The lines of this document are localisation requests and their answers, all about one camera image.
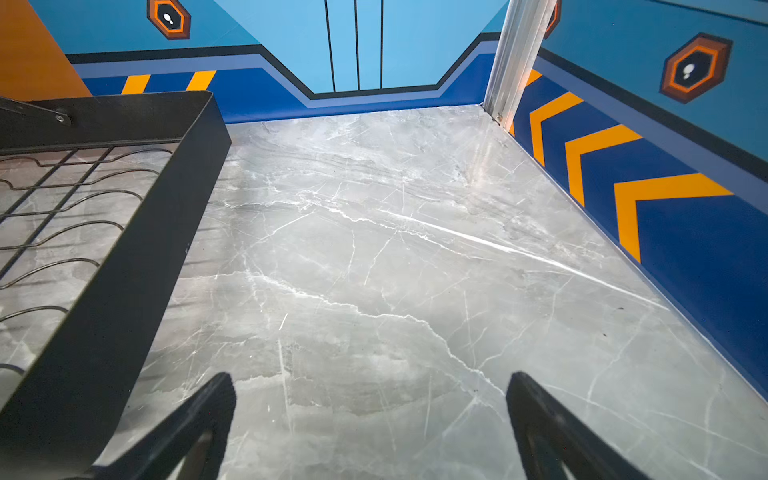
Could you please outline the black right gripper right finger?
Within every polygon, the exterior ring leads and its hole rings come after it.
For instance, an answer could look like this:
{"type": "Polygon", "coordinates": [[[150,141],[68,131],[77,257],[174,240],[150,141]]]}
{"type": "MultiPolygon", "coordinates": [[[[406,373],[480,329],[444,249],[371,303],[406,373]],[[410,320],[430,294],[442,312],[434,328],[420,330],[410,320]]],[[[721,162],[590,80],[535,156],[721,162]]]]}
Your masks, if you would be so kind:
{"type": "Polygon", "coordinates": [[[530,375],[512,374],[506,392],[528,479],[645,479],[530,375]]]}

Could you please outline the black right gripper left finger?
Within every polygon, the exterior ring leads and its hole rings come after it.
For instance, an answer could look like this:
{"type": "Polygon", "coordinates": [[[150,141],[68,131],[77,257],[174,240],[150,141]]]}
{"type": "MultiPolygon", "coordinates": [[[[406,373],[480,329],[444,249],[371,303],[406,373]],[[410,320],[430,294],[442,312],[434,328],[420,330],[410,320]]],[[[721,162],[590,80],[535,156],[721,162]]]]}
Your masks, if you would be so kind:
{"type": "Polygon", "coordinates": [[[216,479],[223,463],[237,397],[232,378],[218,373],[95,479],[216,479]]]}

